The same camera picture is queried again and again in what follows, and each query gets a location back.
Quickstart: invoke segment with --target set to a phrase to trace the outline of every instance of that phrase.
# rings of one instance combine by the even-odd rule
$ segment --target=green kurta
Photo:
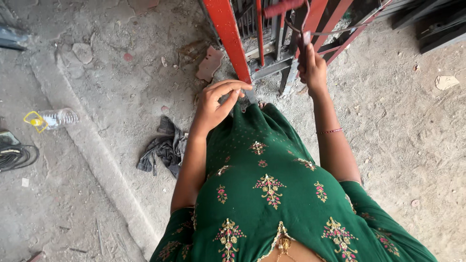
[[[237,103],[211,132],[206,179],[194,209],[171,215],[151,262],[259,261],[280,234],[328,262],[437,261],[359,183],[316,166],[272,104],[242,113]]]

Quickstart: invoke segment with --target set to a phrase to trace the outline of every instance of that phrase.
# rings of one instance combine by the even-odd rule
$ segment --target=rag
[[[187,134],[182,132],[173,122],[167,117],[162,116],[157,136],[146,149],[146,152],[141,156],[136,168],[146,172],[152,172],[157,175],[156,156],[162,158],[163,164],[171,171],[175,178],[178,178],[179,169],[187,144]]]

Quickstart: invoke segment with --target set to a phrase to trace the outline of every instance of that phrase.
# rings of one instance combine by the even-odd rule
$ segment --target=black cable
[[[31,161],[31,152],[27,147],[35,150],[35,157]],[[0,143],[0,172],[14,170],[32,165],[39,158],[39,149],[35,145],[10,145]]]

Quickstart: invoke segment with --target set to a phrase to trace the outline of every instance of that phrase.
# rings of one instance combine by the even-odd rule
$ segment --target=concrete floor
[[[0,50],[0,109],[8,129],[37,145],[41,157],[2,177],[0,261],[21,261],[41,249],[51,262],[149,259],[168,222],[176,181],[160,161],[156,177],[135,167],[161,115],[189,129],[194,98],[206,86],[194,76],[200,61],[180,62],[176,51],[195,40],[211,41],[197,2],[161,1],[136,15],[126,0],[1,1],[33,36],[26,52]],[[68,67],[55,42],[71,61]],[[76,60],[74,43],[91,45],[89,64]],[[380,22],[328,69],[329,90],[366,189],[445,262],[466,260],[459,244],[466,234],[463,44],[419,55],[412,28],[393,31]],[[133,55],[131,62],[125,53]],[[413,71],[416,64],[420,70]],[[234,76],[225,57],[214,81]],[[456,76],[461,86],[440,91],[436,76]],[[298,83],[294,94],[278,97],[279,79],[258,81],[257,96],[283,112],[318,159],[312,101],[296,94]],[[37,134],[22,122],[30,110],[65,106],[78,111],[78,125]],[[21,187],[22,177],[30,178],[30,187]],[[418,207],[411,206],[414,199]],[[96,218],[105,257],[98,255]]]

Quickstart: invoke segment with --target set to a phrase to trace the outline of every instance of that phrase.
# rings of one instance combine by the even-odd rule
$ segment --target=red bangle
[[[332,131],[327,131],[327,132],[316,132],[316,134],[327,134],[327,133],[333,133],[333,132],[337,132],[337,131],[341,131],[343,130],[343,128],[339,128],[339,129],[335,129],[335,130],[332,130]]]

